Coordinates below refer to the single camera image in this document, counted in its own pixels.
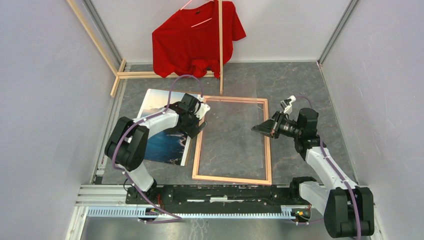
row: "t-shirt sleeve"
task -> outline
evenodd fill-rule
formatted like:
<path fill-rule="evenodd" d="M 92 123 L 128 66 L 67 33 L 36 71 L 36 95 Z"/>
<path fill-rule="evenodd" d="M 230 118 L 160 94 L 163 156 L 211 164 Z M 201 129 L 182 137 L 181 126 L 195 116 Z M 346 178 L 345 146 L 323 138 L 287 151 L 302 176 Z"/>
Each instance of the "t-shirt sleeve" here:
<path fill-rule="evenodd" d="M 161 37 L 154 31 L 152 33 L 153 46 L 153 72 L 162 78 L 166 78 L 173 70 L 172 64 L 168 60 L 167 51 Z"/>
<path fill-rule="evenodd" d="M 234 13 L 232 14 L 232 40 L 238 41 L 245 37 L 245 30 L 243 29 L 242 23 L 237 15 L 236 7 L 234 7 Z"/>

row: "wooden rod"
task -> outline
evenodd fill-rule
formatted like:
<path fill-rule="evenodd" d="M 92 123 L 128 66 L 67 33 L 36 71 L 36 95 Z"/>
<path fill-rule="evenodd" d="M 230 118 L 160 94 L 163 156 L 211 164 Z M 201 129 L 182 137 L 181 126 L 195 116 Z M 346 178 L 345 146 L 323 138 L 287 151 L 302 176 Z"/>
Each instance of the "wooden rod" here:
<path fill-rule="evenodd" d="M 109 56 L 106 54 L 105 49 L 103 48 L 102 44 L 100 43 L 99 39 L 97 38 L 96 34 L 94 33 L 93 29 L 90 27 L 87 19 L 84 17 L 83 13 L 81 12 L 81 9 L 78 7 L 78 5 L 75 3 L 75 0 L 66 0 L 69 4 L 70 8 L 73 10 L 75 15 L 78 17 L 78 20 L 81 22 L 82 26 L 84 27 L 85 31 L 90 36 L 91 40 L 93 41 L 94 45 L 97 47 L 98 51 L 100 52 L 101 56 L 106 61 L 107 65 L 109 66 L 110 70 L 112 70 L 115 77 L 117 77 L 117 69 L 115 68 L 112 60 L 109 58 Z"/>
<path fill-rule="evenodd" d="M 124 71 L 124 72 L 118 72 L 118 76 L 144 76 L 144 75 L 156 75 L 159 78 L 162 78 L 161 76 L 157 75 L 154 71 Z M 212 71 L 207 71 L 206 75 L 204 77 L 213 77 L 214 73 Z M 171 73 L 167 76 L 167 78 L 176 78 L 178 75 L 176 73 Z"/>
<path fill-rule="evenodd" d="M 223 177 L 223 176 L 194 175 L 192 178 L 194 180 L 225 182 L 225 183 L 254 184 L 254 185 L 271 185 L 272 184 L 270 180 Z"/>
<path fill-rule="evenodd" d="M 119 72 L 122 72 L 122 71 L 125 69 L 125 64 L 127 64 L 127 61 L 125 60 L 125 58 L 123 58 L 123 59 L 122 59 L 122 62 L 120 63 L 120 66 L 119 66 L 118 73 L 119 73 Z M 113 83 L 112 91 L 110 92 L 110 96 L 111 96 L 112 98 L 114 98 L 114 97 L 115 97 L 115 95 L 117 94 L 117 90 L 118 90 L 118 86 L 119 86 L 120 81 L 121 81 L 121 78 L 120 78 L 120 76 L 118 75 L 118 76 L 115 78 L 115 82 Z"/>
<path fill-rule="evenodd" d="M 218 0 L 219 14 L 219 95 L 224 91 L 224 56 L 223 56 L 223 0 Z"/>

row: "clothes hanger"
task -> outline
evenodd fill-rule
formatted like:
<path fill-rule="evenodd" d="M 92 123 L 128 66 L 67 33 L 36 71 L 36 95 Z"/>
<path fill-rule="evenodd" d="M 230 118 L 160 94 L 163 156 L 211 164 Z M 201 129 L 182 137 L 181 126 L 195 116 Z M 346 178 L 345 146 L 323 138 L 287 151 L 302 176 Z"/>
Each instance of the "clothes hanger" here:
<path fill-rule="evenodd" d="M 190 1 L 188 1 L 180 10 L 183 10 L 185 7 L 187 7 L 187 5 L 189 5 L 189 3 L 191 3 L 193 0 L 190 0 Z M 198 24 L 195 24 L 195 25 L 193 25 L 193 26 L 191 26 L 192 28 L 193 27 L 196 27 L 196 26 L 199 26 L 200 24 L 204 24 L 204 23 L 206 23 L 207 21 L 209 21 L 209 20 L 212 20 L 212 17 L 211 18 L 209 18 L 209 19 L 206 19 L 206 20 L 204 20 L 204 21 L 202 21 L 202 22 L 200 22 L 200 23 L 198 23 Z"/>

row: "white wall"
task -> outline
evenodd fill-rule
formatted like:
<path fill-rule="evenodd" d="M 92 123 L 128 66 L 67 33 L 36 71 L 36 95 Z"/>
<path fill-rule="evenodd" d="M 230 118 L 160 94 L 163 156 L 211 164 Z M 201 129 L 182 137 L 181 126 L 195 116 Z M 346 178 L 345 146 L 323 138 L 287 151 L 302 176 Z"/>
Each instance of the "white wall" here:
<path fill-rule="evenodd" d="M 188 0 L 92 0 L 128 62 L 152 62 L 152 32 Z M 194 0 L 195 8 L 205 0 Z M 247 37 L 231 61 L 315 61 L 349 0 L 233 0 Z"/>
<path fill-rule="evenodd" d="M 423 1 L 361 1 L 323 72 L 386 240 L 423 239 Z"/>
<path fill-rule="evenodd" d="M 0 239 L 64 239 L 114 77 L 65 0 L 0 11 Z"/>

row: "wooden picture frame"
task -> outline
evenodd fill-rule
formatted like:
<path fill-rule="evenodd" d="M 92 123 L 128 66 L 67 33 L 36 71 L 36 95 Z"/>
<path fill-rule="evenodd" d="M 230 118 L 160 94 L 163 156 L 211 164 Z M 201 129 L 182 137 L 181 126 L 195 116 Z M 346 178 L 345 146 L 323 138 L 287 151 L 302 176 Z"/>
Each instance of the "wooden picture frame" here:
<path fill-rule="evenodd" d="M 266 98 L 251 98 L 251 97 L 232 97 L 232 96 L 204 96 L 205 103 L 207 102 L 226 102 L 226 103 L 246 103 L 246 104 L 262 104 L 263 105 L 263 120 L 266 121 L 268 116 L 268 100 Z M 271 168 L 271 147 L 270 138 L 264 136 L 264 154 L 265 154 L 265 180 L 263 179 L 250 179 L 250 178 L 236 178 L 224 176 L 208 176 L 199 175 L 199 165 L 202 149 L 203 131 L 197 135 L 196 149 L 194 153 L 194 164 L 192 179 L 216 181 L 226 183 L 239 183 L 239 184 L 254 184 L 254 185 L 271 185 L 272 184 L 272 168 Z"/>

